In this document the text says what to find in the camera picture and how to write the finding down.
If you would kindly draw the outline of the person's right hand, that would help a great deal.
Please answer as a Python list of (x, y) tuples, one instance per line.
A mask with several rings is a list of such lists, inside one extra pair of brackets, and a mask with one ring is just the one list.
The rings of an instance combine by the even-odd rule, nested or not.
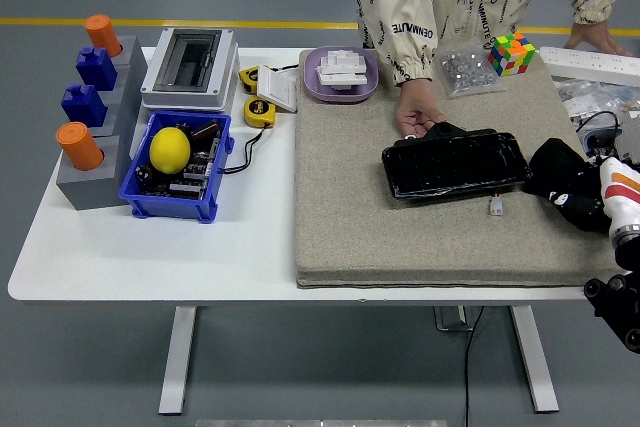
[(429, 79), (414, 79), (400, 85), (395, 121), (403, 136), (423, 137), (447, 118), (437, 106), (436, 90)]

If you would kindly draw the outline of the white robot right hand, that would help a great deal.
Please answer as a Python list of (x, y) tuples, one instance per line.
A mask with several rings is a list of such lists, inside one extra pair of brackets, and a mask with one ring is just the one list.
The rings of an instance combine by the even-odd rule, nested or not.
[(584, 231), (608, 231), (614, 246), (639, 236), (639, 173), (616, 158), (602, 160), (586, 193), (551, 191), (548, 200)]

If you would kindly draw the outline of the person's left hand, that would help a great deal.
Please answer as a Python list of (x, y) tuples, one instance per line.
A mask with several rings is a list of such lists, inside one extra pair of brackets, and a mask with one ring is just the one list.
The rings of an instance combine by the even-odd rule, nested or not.
[(611, 35), (607, 21), (595, 24), (573, 23), (565, 49), (576, 49), (586, 43), (598, 52), (610, 55), (632, 57), (633, 54), (623, 48)]

